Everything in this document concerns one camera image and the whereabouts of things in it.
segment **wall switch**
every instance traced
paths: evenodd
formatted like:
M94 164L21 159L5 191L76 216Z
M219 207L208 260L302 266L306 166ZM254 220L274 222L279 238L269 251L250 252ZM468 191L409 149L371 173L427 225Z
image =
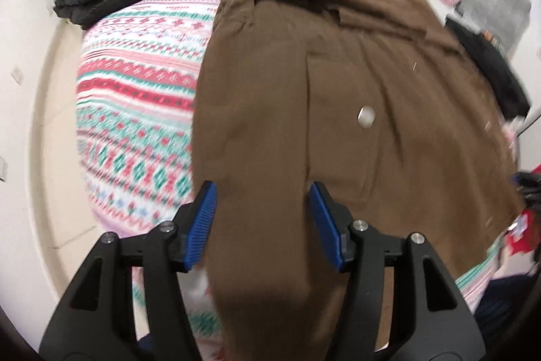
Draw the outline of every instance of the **wall switch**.
M7 173L7 162L0 156L0 181L5 182L5 176Z
M17 84L19 86L21 86L21 84L23 83L23 79L24 79L24 74L23 74L23 71L21 71L21 68L19 68L18 66L15 66L11 70L11 76L17 82Z

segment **blue rubber tip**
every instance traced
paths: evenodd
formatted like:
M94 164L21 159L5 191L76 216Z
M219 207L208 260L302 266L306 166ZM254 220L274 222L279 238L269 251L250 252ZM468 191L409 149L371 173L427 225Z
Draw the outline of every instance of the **blue rubber tip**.
M216 212L217 198L216 184L212 182L199 205L194 222L186 237L184 266L187 271L199 262L203 254L214 213Z
M346 261L342 256L340 233L316 184L310 186L308 201L325 257L339 272L344 272Z

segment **brown garment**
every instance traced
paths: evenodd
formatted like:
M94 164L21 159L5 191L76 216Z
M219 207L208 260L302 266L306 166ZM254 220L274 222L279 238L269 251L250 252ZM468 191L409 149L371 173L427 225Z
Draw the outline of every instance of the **brown garment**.
M222 0L193 168L218 188L205 266L228 361L324 359L348 277L311 182L384 233L426 234L454 277L521 210L490 87L425 0Z

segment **tiled floor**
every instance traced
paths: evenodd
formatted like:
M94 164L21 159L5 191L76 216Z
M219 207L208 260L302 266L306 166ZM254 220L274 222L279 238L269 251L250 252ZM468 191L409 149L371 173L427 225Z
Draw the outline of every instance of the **tiled floor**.
M60 282L59 291L66 288L103 229L90 210L83 186L75 128L75 85L83 33L78 26L62 24L58 46L46 67L43 82L44 99L41 118L41 173L44 210L48 217L50 244L44 249ZM137 334L148 333L144 311L135 309Z

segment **screw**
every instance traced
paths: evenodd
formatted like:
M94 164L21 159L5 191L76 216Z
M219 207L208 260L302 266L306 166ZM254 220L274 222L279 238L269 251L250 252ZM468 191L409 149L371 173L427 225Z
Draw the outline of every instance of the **screw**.
M366 231L369 228L369 224L366 221L358 220L353 222L353 228L357 231Z
M421 245L425 243L425 237L421 233L413 233L411 235L411 241L414 244Z
M116 234L112 231L107 231L106 233L103 233L102 236L99 238L104 244L110 244L116 239Z
M170 231L173 231L175 229L175 222L172 221L165 221L160 223L160 231L162 233L169 233Z

